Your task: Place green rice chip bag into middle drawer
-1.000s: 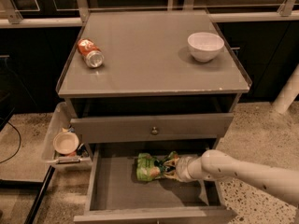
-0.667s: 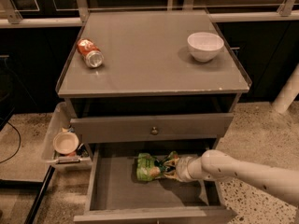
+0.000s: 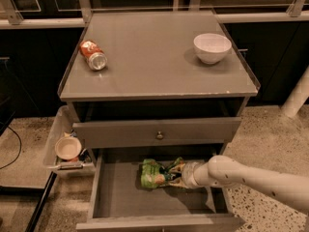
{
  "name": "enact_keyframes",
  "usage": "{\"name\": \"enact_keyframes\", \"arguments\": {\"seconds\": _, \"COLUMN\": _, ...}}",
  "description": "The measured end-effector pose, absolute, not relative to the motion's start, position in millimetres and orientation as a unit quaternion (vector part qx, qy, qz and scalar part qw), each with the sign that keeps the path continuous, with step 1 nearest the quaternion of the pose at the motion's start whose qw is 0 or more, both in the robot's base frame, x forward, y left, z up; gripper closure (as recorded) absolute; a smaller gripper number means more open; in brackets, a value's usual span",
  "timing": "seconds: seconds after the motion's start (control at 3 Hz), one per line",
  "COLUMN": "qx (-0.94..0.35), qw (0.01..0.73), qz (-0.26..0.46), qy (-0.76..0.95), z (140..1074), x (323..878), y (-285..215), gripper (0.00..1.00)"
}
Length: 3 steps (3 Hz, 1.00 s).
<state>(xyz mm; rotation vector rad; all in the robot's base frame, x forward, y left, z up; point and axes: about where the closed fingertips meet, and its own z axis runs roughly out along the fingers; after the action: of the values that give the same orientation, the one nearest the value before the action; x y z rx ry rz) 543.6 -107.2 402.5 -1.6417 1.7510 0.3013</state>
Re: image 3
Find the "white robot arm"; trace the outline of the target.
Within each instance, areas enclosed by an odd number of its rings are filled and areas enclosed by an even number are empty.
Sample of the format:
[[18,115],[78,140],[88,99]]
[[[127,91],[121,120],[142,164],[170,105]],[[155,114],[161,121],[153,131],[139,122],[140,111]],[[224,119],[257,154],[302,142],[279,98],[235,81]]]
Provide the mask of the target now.
[[231,188],[242,184],[254,189],[303,214],[309,212],[309,178],[286,173],[282,167],[271,171],[250,165],[255,160],[266,160],[273,164],[280,161],[283,151],[270,150],[268,141],[277,134],[286,148],[292,147],[292,140],[285,133],[294,116],[284,110],[281,117],[267,124],[265,130],[257,120],[250,123],[249,131],[236,132],[233,143],[235,151],[229,155],[215,155],[205,163],[189,162],[182,166],[184,188],[202,187]]

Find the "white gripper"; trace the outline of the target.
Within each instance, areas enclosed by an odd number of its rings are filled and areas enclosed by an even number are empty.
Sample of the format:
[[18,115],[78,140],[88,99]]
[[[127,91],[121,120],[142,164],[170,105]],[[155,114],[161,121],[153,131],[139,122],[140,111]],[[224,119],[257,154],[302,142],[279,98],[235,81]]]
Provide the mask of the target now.
[[168,168],[168,172],[171,174],[181,174],[182,177],[178,177],[168,182],[170,187],[182,188],[182,189],[197,189],[205,187],[206,184],[198,182],[198,178],[201,177],[199,171],[204,171],[205,164],[201,162],[184,162],[172,164]]

